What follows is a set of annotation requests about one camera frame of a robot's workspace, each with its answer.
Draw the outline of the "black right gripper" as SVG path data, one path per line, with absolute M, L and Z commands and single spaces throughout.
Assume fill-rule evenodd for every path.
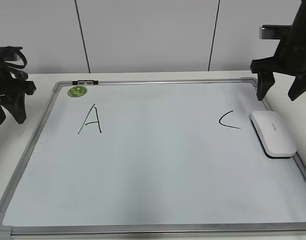
M 257 99 L 262 101 L 274 85 L 273 72 L 296 76 L 288 91 L 291 101 L 306 92 L 306 25 L 290 25 L 288 35 L 279 39 L 271 57 L 254 59 L 250 69 L 257 73 Z

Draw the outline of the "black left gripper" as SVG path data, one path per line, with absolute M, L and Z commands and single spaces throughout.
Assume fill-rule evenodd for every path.
M 0 58 L 0 125 L 6 115 L 1 105 L 8 110 L 15 121 L 23 124 L 27 118 L 25 94 L 33 95 L 36 86 L 28 80 L 28 74 L 17 67 L 11 67 Z

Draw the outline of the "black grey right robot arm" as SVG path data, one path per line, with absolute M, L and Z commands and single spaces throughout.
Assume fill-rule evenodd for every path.
M 257 74 L 257 99 L 263 100 L 274 85 L 274 73 L 294 76 L 288 91 L 291 101 L 306 92 L 306 0 L 302 0 L 291 25 L 265 24 L 260 27 L 259 37 L 279 40 L 271 57 L 254 59 L 250 70 Z

